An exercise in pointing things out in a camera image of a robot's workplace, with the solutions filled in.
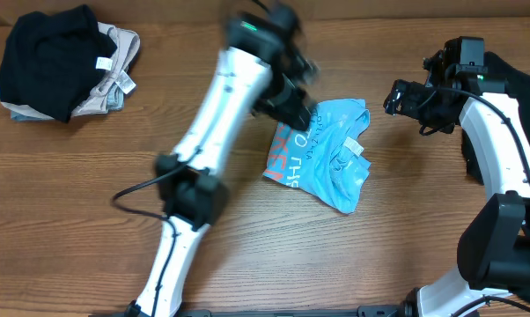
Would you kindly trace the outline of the light blue t-shirt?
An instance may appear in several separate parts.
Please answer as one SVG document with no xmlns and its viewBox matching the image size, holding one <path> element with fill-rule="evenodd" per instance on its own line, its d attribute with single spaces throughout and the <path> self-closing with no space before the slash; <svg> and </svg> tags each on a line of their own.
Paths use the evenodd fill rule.
<svg viewBox="0 0 530 317">
<path fill-rule="evenodd" d="M 370 174 L 371 163 L 358 142 L 370 121 L 363 99 L 322 101 L 308 130 L 277 125 L 263 175 L 314 195 L 343 214 L 354 212 Z"/>
</svg>

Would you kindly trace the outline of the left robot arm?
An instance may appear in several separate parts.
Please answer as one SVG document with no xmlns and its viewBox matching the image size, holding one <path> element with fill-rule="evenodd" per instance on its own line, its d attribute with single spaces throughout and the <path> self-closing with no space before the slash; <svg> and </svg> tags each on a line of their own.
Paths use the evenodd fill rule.
<svg viewBox="0 0 530 317">
<path fill-rule="evenodd" d="M 261 18 L 241 11 L 225 22 L 225 45 L 218 53 L 209 90 L 185 136 L 168 155 L 157 156 L 155 178 L 111 199 L 155 185 L 163 203 L 158 251 L 143 291 L 126 316 L 174 316 L 180 310 L 187 275 L 205 233 L 229 200 L 222 181 L 226 162 L 249 114 L 265 114 L 305 131 L 317 104 L 304 90 L 318 69 L 295 42 L 297 13 L 276 2 Z"/>
</svg>

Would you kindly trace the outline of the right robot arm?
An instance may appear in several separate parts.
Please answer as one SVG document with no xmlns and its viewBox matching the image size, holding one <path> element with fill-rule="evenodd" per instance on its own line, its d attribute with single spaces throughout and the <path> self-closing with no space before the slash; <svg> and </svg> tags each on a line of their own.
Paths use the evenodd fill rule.
<svg viewBox="0 0 530 317">
<path fill-rule="evenodd" d="M 417 120 L 423 136 L 461 128 L 486 203 L 460 236 L 456 266 L 411 291 L 397 313 L 475 316 L 492 302 L 530 313 L 530 76 L 467 36 L 423 66 L 426 81 L 396 80 L 384 109 Z"/>
</svg>

